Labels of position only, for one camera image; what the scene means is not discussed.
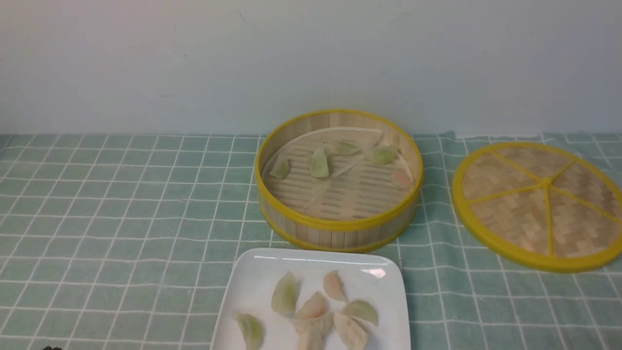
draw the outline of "yellow spoke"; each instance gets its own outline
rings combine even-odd
[[[553,256],[553,214],[550,208],[550,194],[549,194],[549,185],[545,185],[542,188],[542,192],[544,192],[544,205],[546,206],[546,230],[548,235],[548,248],[549,248],[549,256]]]
[[[618,219],[618,218],[617,218],[617,217],[615,217],[615,216],[612,216],[611,214],[609,214],[609,213],[607,213],[606,211],[604,211],[603,209],[601,209],[601,208],[599,208],[599,207],[597,207],[597,206],[593,205],[592,203],[587,202],[587,201],[584,201],[583,199],[581,199],[581,198],[579,198],[579,197],[575,196],[574,194],[572,194],[572,193],[570,193],[570,192],[566,192],[566,191],[564,191],[563,189],[557,188],[557,187],[555,187],[555,186],[551,186],[551,188],[552,188],[553,190],[555,190],[556,192],[558,192],[559,194],[561,194],[561,195],[563,195],[563,196],[566,196],[566,197],[568,197],[568,198],[574,199],[575,201],[577,201],[577,202],[579,202],[579,203],[583,204],[584,206],[586,206],[586,207],[590,208],[591,210],[594,210],[595,212],[600,213],[600,215],[602,215],[602,216],[604,216],[604,217],[606,217],[606,218],[608,218],[608,219],[610,219],[610,220],[613,220],[613,221],[615,221],[616,223],[618,223],[618,224],[622,225],[622,220]]]
[[[476,199],[471,199],[471,200],[467,201],[466,203],[469,204],[469,205],[477,204],[477,203],[481,203],[481,202],[484,202],[484,201],[488,201],[489,199],[494,199],[494,198],[498,198],[498,197],[507,196],[508,194],[514,194],[514,193],[529,191],[531,189],[537,189],[538,187],[542,187],[542,186],[540,184],[535,184],[535,185],[531,185],[531,186],[527,186],[527,187],[511,189],[509,191],[499,192],[499,193],[495,193],[495,194],[489,194],[488,196],[483,196],[483,197],[479,197],[479,198],[476,198]]]
[[[562,169],[560,169],[555,175],[551,176],[550,181],[553,182],[555,181],[555,179],[557,179],[561,174],[564,173],[564,171],[568,170],[569,167],[571,167],[573,164],[575,164],[577,162],[576,159],[573,159],[571,162],[569,162],[568,164],[566,164]]]
[[[514,168],[520,170],[522,173],[524,173],[525,175],[531,177],[532,179],[540,182],[540,178],[537,177],[536,175],[533,175],[532,173],[530,173],[527,169],[523,168],[522,166],[514,163],[513,161],[509,160],[508,158],[506,158],[505,156],[503,156],[501,153],[495,151],[494,149],[492,151],[490,151],[490,153],[494,154],[495,156],[499,157],[500,160],[510,164],[511,166],[513,166]]]

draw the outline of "dumpling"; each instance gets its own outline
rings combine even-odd
[[[328,177],[328,159],[326,158],[324,147],[318,147],[311,154],[309,172],[313,177]]]
[[[281,153],[274,161],[272,170],[270,170],[270,176],[276,177],[277,179],[285,179],[287,174],[289,174],[289,162],[287,157]]]
[[[316,291],[298,310],[296,318],[316,318],[325,314],[326,311],[328,311],[328,302],[319,291]]]
[[[264,340],[261,322],[255,316],[247,313],[236,313],[234,318],[240,331],[242,331],[246,350],[258,350]]]
[[[393,186],[401,189],[409,189],[412,187],[411,180],[403,170],[394,170],[391,173],[391,182]]]
[[[325,313],[320,317],[311,319],[292,318],[289,322],[294,326],[296,333],[303,335],[310,330],[317,331],[319,335],[324,337],[333,328],[333,313]]]
[[[296,309],[299,289],[300,286],[296,277],[288,271],[274,288],[272,310],[282,316],[292,317]]]
[[[310,329],[298,337],[297,350],[322,350],[324,338],[318,331]]]
[[[367,332],[350,316],[341,313],[334,315],[335,328],[342,343],[348,350],[363,350],[367,344]]]
[[[345,294],[343,294],[343,288],[341,287],[341,280],[337,275],[337,270],[331,271],[324,276],[324,292],[329,298],[338,301],[348,301]]]
[[[378,326],[378,313],[371,304],[365,300],[355,300],[349,302],[343,311],[344,315],[352,316],[373,323]]]
[[[358,152],[358,147],[349,142],[339,141],[335,146],[335,152],[342,156],[351,156],[352,154]]]
[[[397,156],[397,147],[390,146],[380,146],[380,147],[372,147],[363,151],[365,158],[375,165],[385,165],[389,164],[395,159]]]

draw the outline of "bamboo steamer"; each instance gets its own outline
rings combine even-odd
[[[369,163],[359,152],[340,156],[339,141],[392,144],[399,157],[391,164]],[[309,173],[318,147],[328,155],[330,174]],[[289,161],[285,179],[269,175],[278,154]],[[396,174],[409,178],[399,187]],[[423,178],[421,154],[399,127],[356,110],[322,110],[294,118],[274,130],[261,145],[254,165],[261,212],[283,239],[307,249],[369,252],[394,240],[412,220]]]
[[[459,165],[453,204],[496,253],[552,272],[598,268],[622,252],[622,194],[590,163],[535,143],[481,148]]]

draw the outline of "white plate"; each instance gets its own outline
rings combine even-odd
[[[250,313],[262,321],[265,334],[261,349],[295,349],[298,335],[284,317],[272,311],[274,287],[291,271],[301,282],[298,309],[316,291],[324,294],[322,280],[332,270],[339,272],[349,300],[366,300],[378,311],[378,327],[361,322],[370,335],[365,349],[410,350],[404,281],[395,263],[375,255],[275,248],[248,250],[235,263],[210,349],[244,349],[242,334],[233,320],[235,311]],[[331,310],[344,306],[345,303],[330,300]],[[345,348],[337,333],[331,332],[324,350]]]

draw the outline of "yellow rim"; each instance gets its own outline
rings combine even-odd
[[[352,114],[363,115],[368,118],[372,118],[372,119],[381,121],[389,125],[391,128],[395,129],[398,133],[400,133],[403,137],[405,137],[406,140],[408,140],[408,142],[411,144],[411,147],[417,153],[419,164],[421,164],[422,166],[419,169],[419,174],[413,174],[413,177],[416,177],[417,179],[411,192],[396,207],[393,207],[391,210],[387,210],[386,212],[383,212],[381,214],[374,215],[374,216],[367,217],[365,219],[360,219],[360,220],[345,220],[345,221],[325,220],[325,219],[318,219],[316,217],[311,217],[311,216],[302,214],[300,212],[297,212],[291,209],[290,207],[285,206],[283,203],[279,202],[279,200],[276,199],[270,193],[270,191],[268,191],[268,189],[266,188],[266,185],[261,179],[261,170],[259,168],[259,156],[263,153],[265,145],[268,143],[268,141],[270,141],[270,139],[276,133],[278,133],[280,130],[282,130],[286,126],[292,123],[295,123],[298,120],[308,118],[310,116],[314,116],[317,114],[324,114],[324,113],[352,113]],[[284,124],[276,128],[272,133],[270,133],[267,136],[267,138],[264,140],[261,147],[259,148],[257,158],[255,159],[254,173],[255,173],[255,181],[257,182],[258,193],[260,193],[260,195],[263,196],[264,200],[268,204],[270,204],[270,206],[273,207],[280,214],[288,217],[289,219],[301,225],[313,227],[313,228],[320,229],[320,230],[354,231],[354,230],[366,230],[370,227],[374,227],[379,224],[382,224],[383,222],[387,220],[393,219],[395,216],[399,215],[402,212],[402,210],[416,198],[416,195],[419,191],[419,188],[421,187],[422,180],[423,180],[423,159],[421,158],[421,153],[419,152],[417,145],[414,143],[411,137],[404,130],[402,130],[400,127],[398,127],[394,123],[391,123],[390,121],[384,118],[381,118],[380,116],[367,113],[364,111],[348,110],[348,109],[333,109],[333,110],[321,110],[321,111],[315,111],[315,112],[303,114],[303,115],[297,116],[285,122]]]
[[[512,191],[500,192],[499,194],[496,194],[496,195],[486,196],[486,197],[482,197],[481,199],[475,199],[472,201],[466,200],[464,197],[464,191],[462,188],[462,179],[468,167],[476,159],[478,159],[485,153],[492,153],[494,155],[500,156],[500,154],[497,153],[496,150],[500,148],[508,148],[508,147],[530,147],[530,148],[542,149],[544,151],[561,154],[562,156],[569,158],[572,162],[568,164],[566,167],[564,167],[563,169],[561,169],[555,176],[548,178],[548,179],[540,179],[534,176],[533,174],[529,173],[529,171],[518,166],[517,164],[514,164],[513,162],[509,161],[507,158],[501,156],[501,159],[507,162],[508,164],[512,165],[512,167],[536,179],[539,185],[524,187],[524,188],[515,189]],[[612,261],[616,256],[618,256],[622,252],[622,234],[609,247],[593,255],[589,255],[586,257],[580,257],[580,258],[559,258],[559,257],[552,256],[552,251],[551,251],[552,244],[550,244],[551,238],[552,238],[552,225],[551,225],[551,218],[550,218],[551,209],[549,205],[549,191],[546,191],[546,190],[557,191],[565,196],[571,197],[577,200],[579,203],[603,214],[605,217],[612,219],[618,223],[622,223],[622,221],[620,221],[617,218],[612,217],[606,212],[603,212],[601,209],[596,208],[593,205],[573,196],[572,194],[567,193],[563,190],[560,190],[550,184],[552,180],[554,180],[563,171],[569,168],[570,165],[575,164],[575,163],[581,164],[582,166],[586,167],[599,180],[603,181],[603,183],[605,183],[605,185],[615,195],[616,200],[618,201],[618,203],[620,203],[620,206],[622,206],[622,193],[620,193],[618,186],[616,186],[613,183],[613,181],[611,181],[600,170],[598,170],[596,167],[594,167],[590,163],[584,161],[583,159],[576,157],[573,154],[570,154],[568,152],[562,151],[561,149],[557,149],[557,148],[547,146],[544,144],[525,143],[525,142],[509,142],[509,143],[491,144],[490,146],[480,148],[477,151],[469,154],[462,161],[462,163],[460,163],[460,165],[458,166],[458,169],[456,169],[456,173],[453,177],[453,184],[452,184],[452,201],[453,201],[453,205],[455,207],[456,213],[458,214],[460,220],[464,223],[465,227],[482,244],[492,249],[494,252],[498,253],[499,255],[509,260],[512,260],[516,263],[520,263],[527,267],[536,268],[539,270],[547,270],[547,271],[552,271],[552,272],[565,272],[565,273],[581,272],[581,271],[587,271],[587,270],[592,270],[594,268],[601,267],[604,264]],[[545,201],[547,204],[546,216],[547,216],[547,230],[548,230],[547,233],[549,235],[549,256],[536,254],[528,250],[525,250],[523,248],[519,248],[505,241],[501,237],[493,234],[473,214],[469,206],[473,202],[484,201],[484,200],[488,200],[494,197],[505,196],[508,194],[516,193],[516,192],[528,191],[534,188],[544,189],[543,192],[545,194]]]
[[[415,216],[415,214],[413,212],[412,215],[408,218],[408,221],[406,221],[405,225],[400,227],[395,234],[392,234],[391,236],[389,236],[389,237],[387,237],[387,238],[385,238],[385,239],[383,239],[381,241],[378,241],[376,243],[369,244],[369,245],[364,245],[362,247],[335,249],[335,248],[331,248],[331,247],[323,247],[323,246],[311,244],[311,243],[308,243],[308,242],[304,242],[303,240],[299,240],[296,237],[288,235],[283,230],[281,230],[272,221],[272,219],[270,219],[266,215],[266,212],[264,211],[264,207],[261,205],[261,203],[259,204],[259,210],[261,210],[261,213],[266,218],[266,222],[268,223],[268,225],[270,225],[272,230],[274,232],[276,232],[279,236],[281,236],[284,240],[286,240],[289,243],[291,243],[292,245],[295,245],[296,247],[299,247],[299,248],[302,248],[302,249],[325,250],[325,251],[329,251],[329,252],[340,252],[340,253],[367,253],[367,252],[371,252],[373,250],[382,248],[385,245],[391,243],[394,239],[398,238],[398,236],[401,235],[404,230],[406,230],[406,227],[408,227],[408,225],[412,221],[412,218]]]

